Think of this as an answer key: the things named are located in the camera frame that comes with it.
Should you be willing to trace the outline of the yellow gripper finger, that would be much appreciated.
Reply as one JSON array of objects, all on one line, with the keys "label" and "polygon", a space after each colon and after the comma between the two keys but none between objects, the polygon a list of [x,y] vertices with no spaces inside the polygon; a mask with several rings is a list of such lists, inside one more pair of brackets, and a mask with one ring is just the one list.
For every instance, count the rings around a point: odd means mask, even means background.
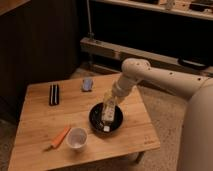
[{"label": "yellow gripper finger", "polygon": [[113,95],[112,91],[109,90],[104,94],[103,106],[105,108],[114,108],[116,106],[116,97]]}]

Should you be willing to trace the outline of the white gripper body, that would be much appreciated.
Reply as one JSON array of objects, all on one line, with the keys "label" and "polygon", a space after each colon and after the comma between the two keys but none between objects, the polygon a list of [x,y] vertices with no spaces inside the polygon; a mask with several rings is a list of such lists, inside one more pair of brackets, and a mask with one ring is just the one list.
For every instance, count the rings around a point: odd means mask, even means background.
[{"label": "white gripper body", "polygon": [[132,91],[133,85],[130,82],[118,80],[112,86],[112,95],[118,101],[123,101]]}]

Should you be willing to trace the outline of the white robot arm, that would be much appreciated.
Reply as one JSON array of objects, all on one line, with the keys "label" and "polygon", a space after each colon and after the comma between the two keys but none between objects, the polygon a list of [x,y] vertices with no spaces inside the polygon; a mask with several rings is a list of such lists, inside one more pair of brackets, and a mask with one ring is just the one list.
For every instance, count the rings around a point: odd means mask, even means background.
[{"label": "white robot arm", "polygon": [[113,112],[142,80],[188,101],[177,171],[213,171],[213,77],[160,69],[147,60],[128,58],[119,79],[104,95],[105,112]]}]

